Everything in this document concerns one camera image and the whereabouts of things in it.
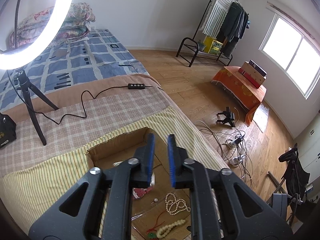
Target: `orange tablecloth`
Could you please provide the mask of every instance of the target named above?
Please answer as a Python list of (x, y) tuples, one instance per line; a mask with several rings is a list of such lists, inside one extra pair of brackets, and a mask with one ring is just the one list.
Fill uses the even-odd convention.
[(248, 109), (245, 124), (249, 126), (267, 90), (264, 86), (260, 86), (257, 89), (249, 80), (239, 73), (239, 68), (240, 67), (237, 66), (224, 67), (212, 78), (212, 81), (220, 82)]

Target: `window frame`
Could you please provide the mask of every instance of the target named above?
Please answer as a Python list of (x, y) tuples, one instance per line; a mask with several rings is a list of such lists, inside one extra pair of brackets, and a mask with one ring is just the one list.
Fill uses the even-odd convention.
[[(290, 62), (289, 62), (289, 64), (288, 64), (288, 66), (286, 67), (286, 69), (284, 69), (283, 67), (281, 67), (281, 66), (279, 65), (279, 63), (277, 63), (269, 54), (267, 54), (266, 52), (263, 51), (265, 45), (266, 45), (267, 42), (269, 41), (269, 38), (270, 38), (270, 36), (271, 36), (271, 34), (272, 34), (272, 32), (273, 32), (273, 29), (275, 28), (276, 23), (278, 22), (278, 19), (279, 19), (279, 18), (282, 19), (283, 21), (285, 21), (287, 24), (289, 24), (292, 28), (294, 28), (294, 29), (301, 35), (300, 43), (299, 43), (299, 45), (298, 45), (295, 53), (293, 54), (292, 59), (290, 60)], [(297, 84), (297, 83), (293, 80), (293, 78), (287, 73), (289, 67), (291, 66), (292, 61), (294, 60), (294, 58), (295, 58), (295, 56), (296, 56), (296, 54), (297, 54), (297, 52), (298, 52), (298, 49), (300, 48), (300, 45), (301, 45), (303, 39), (305, 39), (305, 41), (308, 42), (308, 43), (311, 45), (311, 47), (312, 47), (312, 48), (318, 53), (318, 55), (320, 56), (320, 51), (317, 49), (316, 46), (314, 46), (314, 44), (310, 41), (310, 39), (309, 39), (308, 36), (306, 36), (304, 33), (302, 33), (300, 30), (298, 30), (298, 28), (296, 28), (292, 23), (290, 23), (290, 22), (289, 22), (288, 20), (286, 20), (284, 17), (282, 17), (281, 15), (275, 13), (275, 16), (274, 16), (274, 18), (273, 18), (273, 20), (272, 20), (272, 23), (271, 23), (271, 25), (270, 25), (270, 28), (269, 28), (269, 30), (268, 30), (268, 32), (267, 32), (267, 35), (265, 36), (262, 44), (260, 45), (259, 50), (260, 50), (265, 56), (267, 56), (274, 64), (276, 64), (276, 65), (287, 75), (287, 77), (290, 78), (290, 80), (293, 82), (293, 84), (295, 84), (295, 86), (299, 89), (299, 91), (300, 91), (301, 94), (304, 96), (304, 98), (305, 98), (305, 99), (308, 99), (308, 97), (310, 96), (311, 92), (313, 91), (313, 89), (315, 88), (316, 84), (317, 84), (318, 81), (319, 81), (319, 78), (320, 78), (320, 68), (318, 69), (318, 71), (317, 71), (315, 77), (313, 78), (310, 86), (308, 87), (306, 93), (304, 93), (304, 92), (301, 90), (301, 88), (298, 86), (298, 84)]]

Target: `cabinet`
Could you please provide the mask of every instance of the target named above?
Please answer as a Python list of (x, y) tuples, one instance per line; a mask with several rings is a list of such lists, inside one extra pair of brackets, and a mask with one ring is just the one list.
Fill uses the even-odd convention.
[(320, 114), (295, 140), (298, 143), (299, 160), (303, 169), (310, 173), (309, 183), (320, 176)]
[(302, 157), (320, 139), (320, 114), (318, 113), (312, 122), (296, 138), (299, 156)]

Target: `hanging clothes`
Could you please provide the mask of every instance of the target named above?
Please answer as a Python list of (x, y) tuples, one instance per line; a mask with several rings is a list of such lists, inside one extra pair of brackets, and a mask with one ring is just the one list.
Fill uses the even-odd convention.
[(215, 37), (233, 1), (234, 0), (212, 0), (199, 30), (210, 37)]
[(244, 17), (244, 10), (239, 4), (237, 4), (236, 2), (233, 2), (220, 28), (220, 31), (228, 39), (228, 41), (231, 41), (235, 35), (237, 36), (240, 35), (239, 28), (240, 28), (240, 25), (242, 26), (243, 24), (243, 17)]
[(221, 49), (223, 55), (231, 57), (249, 22), (249, 15), (241, 5), (233, 2), (217, 35), (217, 40), (225, 44)]

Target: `pearl necklace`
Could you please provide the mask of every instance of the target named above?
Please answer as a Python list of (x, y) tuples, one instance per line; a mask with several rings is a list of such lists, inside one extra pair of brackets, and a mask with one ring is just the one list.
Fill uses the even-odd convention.
[[(174, 200), (168, 199), (170, 195), (173, 196)], [(175, 204), (176, 204), (176, 208), (175, 208), (175, 210), (172, 211), (171, 210), (172, 206), (175, 205)], [(182, 198), (177, 199), (176, 196), (173, 193), (168, 193), (165, 196), (165, 209), (172, 216), (178, 214), (179, 212), (185, 211), (185, 210), (190, 212), (190, 208), (187, 207), (186, 201), (184, 199), (182, 199)]]
[(170, 224), (170, 225), (166, 225), (162, 228), (160, 228), (158, 231), (157, 231), (157, 237), (159, 239), (161, 238), (164, 238), (166, 237), (166, 235), (171, 231), (172, 228), (176, 227), (176, 226), (180, 226), (180, 225), (183, 225), (186, 221), (181, 219), (181, 220), (178, 220), (178, 221), (175, 221), (174, 223)]

